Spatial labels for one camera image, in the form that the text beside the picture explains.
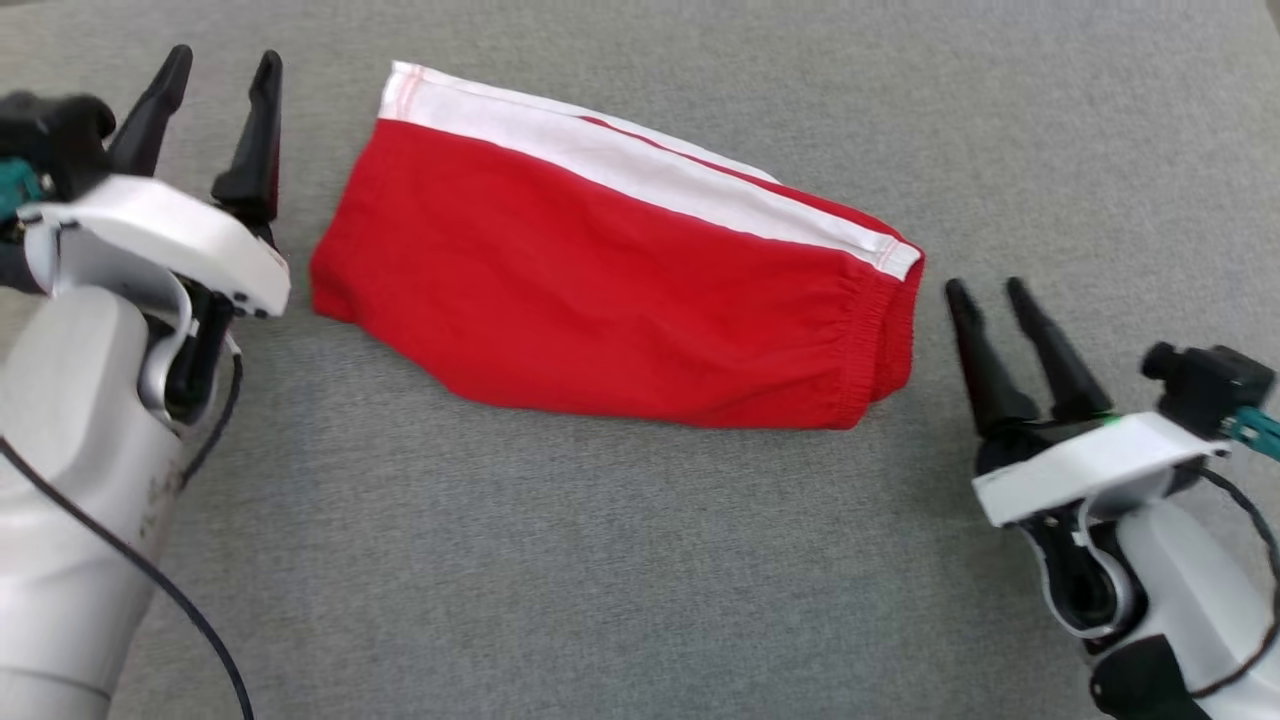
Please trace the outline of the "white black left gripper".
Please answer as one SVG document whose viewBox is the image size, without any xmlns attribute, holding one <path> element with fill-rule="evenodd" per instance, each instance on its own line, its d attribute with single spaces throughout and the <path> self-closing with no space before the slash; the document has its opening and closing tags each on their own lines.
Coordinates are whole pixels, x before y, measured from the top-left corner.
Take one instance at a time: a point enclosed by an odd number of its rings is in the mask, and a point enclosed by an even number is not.
<svg viewBox="0 0 1280 720">
<path fill-rule="evenodd" d="M 255 316 L 280 316 L 287 309 L 285 260 L 246 228 L 265 229 L 278 214 L 284 63 L 276 51 L 260 59 L 236 152 L 211 187 L 225 211 L 143 178 L 154 177 L 193 59 L 191 46 L 174 46 L 113 136 L 111 170 L 123 176 L 109 176 L 73 201 L 19 209 L 26 260 L 49 293 L 97 286 L 137 304 L 177 307 L 175 282 L 186 278 Z"/>
</svg>

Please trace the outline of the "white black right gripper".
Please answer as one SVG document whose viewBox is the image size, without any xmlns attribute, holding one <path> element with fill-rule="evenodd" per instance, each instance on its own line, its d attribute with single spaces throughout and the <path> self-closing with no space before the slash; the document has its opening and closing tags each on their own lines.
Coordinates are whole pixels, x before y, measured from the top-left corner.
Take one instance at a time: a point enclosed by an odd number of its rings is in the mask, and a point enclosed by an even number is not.
<svg viewBox="0 0 1280 720">
<path fill-rule="evenodd" d="M 1085 421 L 1110 415 L 1112 400 L 1027 283 L 1012 277 L 1005 290 L 1020 331 L 1039 359 L 1052 419 Z M 952 278 L 943 292 L 979 437 L 1037 420 L 1038 406 L 1016 387 L 995 351 L 986 316 L 965 283 Z M 1201 438 L 1156 411 L 1133 413 L 1029 460 L 986 473 L 972 484 L 993 527 L 1018 524 L 1075 502 L 1082 502 L 1087 516 L 1108 520 L 1174 495 L 1179 466 L 1229 450 L 1225 439 Z"/>
</svg>

